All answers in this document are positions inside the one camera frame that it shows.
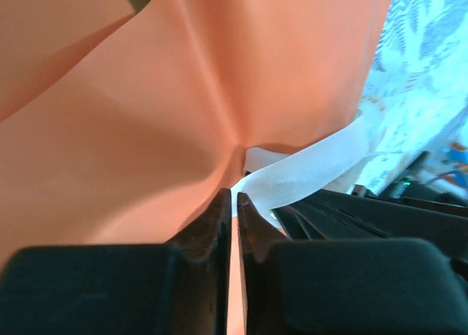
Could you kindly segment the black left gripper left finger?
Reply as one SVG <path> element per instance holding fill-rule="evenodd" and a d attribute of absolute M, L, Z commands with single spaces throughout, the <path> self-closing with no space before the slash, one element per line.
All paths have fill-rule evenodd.
<path fill-rule="evenodd" d="M 225 334 L 231 194 L 162 244 L 31 246 L 1 271 L 3 334 Z"/>

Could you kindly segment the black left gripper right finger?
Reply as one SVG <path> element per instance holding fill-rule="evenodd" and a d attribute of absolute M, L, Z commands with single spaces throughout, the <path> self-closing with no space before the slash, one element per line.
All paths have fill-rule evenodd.
<path fill-rule="evenodd" d="M 461 283 L 414 238 L 292 241 L 237 198 L 248 334 L 460 334 Z"/>

